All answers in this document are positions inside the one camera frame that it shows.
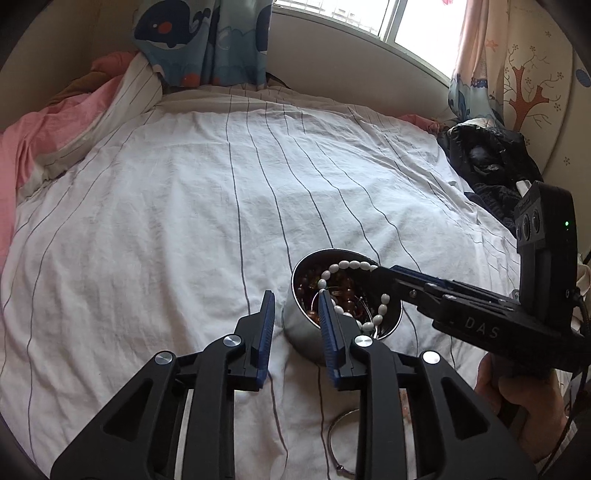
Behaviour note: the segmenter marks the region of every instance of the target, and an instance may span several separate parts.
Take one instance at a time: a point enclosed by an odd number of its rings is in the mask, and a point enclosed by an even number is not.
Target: camera lens
[[[530,216],[526,215],[523,217],[523,236],[526,240],[530,239],[531,233],[531,225],[530,225]]]
[[[531,223],[534,225],[535,233],[540,231],[540,213],[537,210],[534,210],[534,214],[531,217]]]

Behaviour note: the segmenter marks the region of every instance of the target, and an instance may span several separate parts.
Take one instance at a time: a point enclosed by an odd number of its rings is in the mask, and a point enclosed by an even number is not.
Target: bead bracelet
[[[328,270],[322,272],[322,275],[320,276],[320,280],[318,281],[317,285],[318,290],[322,292],[326,289],[327,281],[330,279],[330,276],[333,273],[337,273],[339,270],[347,270],[347,268],[350,268],[351,270],[357,270],[358,268],[360,268],[361,270],[373,272],[376,268],[378,268],[378,266],[371,265],[369,262],[359,262],[357,260],[341,260],[337,264],[332,264]],[[372,333],[375,330],[375,328],[380,323],[382,323],[384,315],[386,315],[386,312],[388,311],[390,295],[384,293],[381,297],[381,301],[382,303],[378,307],[378,314],[372,318],[371,322],[365,322],[362,324],[359,320],[357,320],[357,326],[359,327],[359,330],[361,330],[363,333]],[[337,305],[334,300],[332,301],[332,303],[336,313],[340,313],[341,315],[346,315],[349,317],[353,316],[349,312],[344,311],[343,307]]]

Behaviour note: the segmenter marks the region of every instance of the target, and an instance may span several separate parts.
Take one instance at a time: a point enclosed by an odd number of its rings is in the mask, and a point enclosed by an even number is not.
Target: pink blanket
[[[130,58],[133,55],[115,53],[96,60],[93,69],[118,75],[91,94],[26,114],[0,134],[0,272],[14,232],[17,191],[30,178],[35,159],[71,143],[108,109]]]

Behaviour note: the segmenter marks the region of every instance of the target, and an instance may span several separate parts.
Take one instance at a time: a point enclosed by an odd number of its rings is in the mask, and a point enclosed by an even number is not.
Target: black cable
[[[577,293],[578,293],[578,298],[576,298],[575,301],[577,302],[577,304],[579,306],[579,309],[581,310],[581,314],[583,315],[583,325],[584,325],[584,330],[585,330],[585,336],[589,339],[590,338],[590,336],[589,336],[589,329],[590,329],[590,325],[589,325],[589,312],[587,311],[587,306],[585,305],[584,299],[580,295],[580,292],[576,292],[575,293],[576,296],[577,296]],[[571,427],[571,425],[572,425],[575,417],[579,413],[576,407],[578,405],[580,405],[580,402],[582,400],[582,396],[583,396],[582,393],[583,393],[583,390],[584,390],[584,388],[585,388],[585,386],[587,384],[587,375],[588,375],[588,373],[589,373],[589,366],[586,365],[585,367],[583,367],[583,369],[581,371],[581,383],[579,384],[579,389],[577,390],[577,395],[575,396],[573,405],[572,405],[572,407],[570,409],[569,419],[567,420],[566,425],[564,426],[564,429],[562,431],[562,434],[560,435],[560,438],[559,438],[558,442],[556,443],[556,446],[554,447],[554,450],[552,450],[552,453],[548,457],[548,460],[546,460],[546,463],[542,467],[542,470],[540,470],[539,477],[541,477],[546,472],[546,470],[548,469],[548,467],[552,463],[552,460],[556,456],[556,453],[558,452],[558,449],[560,448],[560,446],[562,445],[562,442],[566,438],[566,435],[569,432],[570,427]]]

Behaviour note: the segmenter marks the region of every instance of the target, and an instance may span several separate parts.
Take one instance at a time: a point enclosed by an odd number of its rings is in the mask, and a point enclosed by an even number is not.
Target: curtain
[[[509,0],[468,0],[449,106],[460,122],[486,118],[503,125]]]
[[[272,0],[144,0],[133,41],[172,86],[265,84]]]

